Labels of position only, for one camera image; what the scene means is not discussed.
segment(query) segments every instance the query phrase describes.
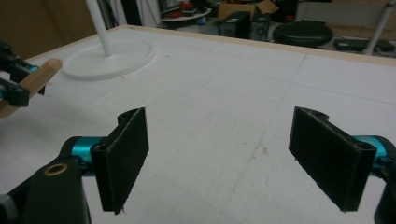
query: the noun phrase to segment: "wooden handle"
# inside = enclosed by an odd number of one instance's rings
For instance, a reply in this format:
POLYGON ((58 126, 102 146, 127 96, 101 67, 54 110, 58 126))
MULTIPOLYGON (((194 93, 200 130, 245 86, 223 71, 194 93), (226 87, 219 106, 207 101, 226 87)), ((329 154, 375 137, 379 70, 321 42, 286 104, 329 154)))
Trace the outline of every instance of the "wooden handle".
MULTIPOLYGON (((50 79, 61 69, 62 61, 49 59, 37 71, 24 78, 19 86, 29 91, 29 99, 36 95, 50 79)), ((0 118, 5 118, 14 113, 19 107, 10 105, 7 100, 0 101, 0 118)))

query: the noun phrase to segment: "round black seat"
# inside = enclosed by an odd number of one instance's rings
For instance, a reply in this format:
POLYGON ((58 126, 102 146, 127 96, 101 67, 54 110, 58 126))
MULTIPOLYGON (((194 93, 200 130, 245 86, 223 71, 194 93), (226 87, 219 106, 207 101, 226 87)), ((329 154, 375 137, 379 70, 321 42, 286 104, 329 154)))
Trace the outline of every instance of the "round black seat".
POLYGON ((332 30, 315 21, 295 21, 277 26, 273 39, 279 44, 315 48, 332 40, 332 30))

